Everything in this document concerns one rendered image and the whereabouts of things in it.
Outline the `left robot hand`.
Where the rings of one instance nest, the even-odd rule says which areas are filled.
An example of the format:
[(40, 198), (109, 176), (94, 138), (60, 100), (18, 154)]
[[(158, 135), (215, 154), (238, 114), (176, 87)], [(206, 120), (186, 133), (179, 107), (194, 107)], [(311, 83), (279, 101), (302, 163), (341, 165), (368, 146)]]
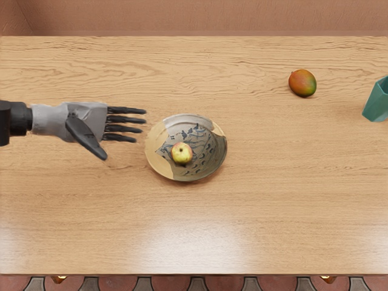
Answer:
[(78, 143), (97, 158), (105, 161), (108, 154), (102, 141), (135, 143), (125, 133), (142, 133), (134, 124), (145, 124), (140, 118), (143, 109), (109, 106), (102, 102), (63, 102), (57, 106), (33, 104), (32, 125), (34, 135), (55, 136), (65, 142)]

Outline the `patterned ceramic plate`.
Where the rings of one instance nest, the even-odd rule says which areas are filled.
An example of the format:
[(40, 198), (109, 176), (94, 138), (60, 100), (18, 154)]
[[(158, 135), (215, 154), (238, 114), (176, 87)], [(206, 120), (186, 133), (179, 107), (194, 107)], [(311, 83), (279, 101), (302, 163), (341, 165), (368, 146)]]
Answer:
[[(191, 147), (192, 160), (177, 165), (171, 149), (177, 142)], [(153, 170), (174, 181), (203, 179), (222, 165), (227, 154), (227, 138), (214, 121), (205, 116), (182, 113), (164, 118), (149, 131), (145, 155)]]

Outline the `yellow-red apple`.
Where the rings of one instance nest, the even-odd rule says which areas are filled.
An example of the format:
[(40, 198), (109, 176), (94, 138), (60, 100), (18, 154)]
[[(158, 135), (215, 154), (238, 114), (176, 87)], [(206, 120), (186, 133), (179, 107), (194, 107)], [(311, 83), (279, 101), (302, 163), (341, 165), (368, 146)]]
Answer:
[(193, 158), (192, 148), (184, 142), (175, 143), (171, 148), (170, 154), (173, 161), (179, 165), (186, 165)]

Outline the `red-green mango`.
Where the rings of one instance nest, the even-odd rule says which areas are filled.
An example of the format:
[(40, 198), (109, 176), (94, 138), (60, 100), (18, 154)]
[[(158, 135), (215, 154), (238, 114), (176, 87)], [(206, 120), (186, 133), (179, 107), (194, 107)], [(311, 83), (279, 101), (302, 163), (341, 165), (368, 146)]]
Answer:
[(310, 97), (316, 92), (316, 78), (305, 69), (298, 69), (292, 72), (288, 83), (291, 91), (303, 98)]

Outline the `teal faceted mug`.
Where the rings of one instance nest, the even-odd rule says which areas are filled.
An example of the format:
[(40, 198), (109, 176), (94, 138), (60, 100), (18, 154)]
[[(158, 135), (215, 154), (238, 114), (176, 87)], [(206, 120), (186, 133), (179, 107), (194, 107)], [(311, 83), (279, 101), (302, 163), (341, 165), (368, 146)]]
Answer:
[(371, 122), (383, 122), (388, 118), (388, 75), (374, 84), (362, 115)]

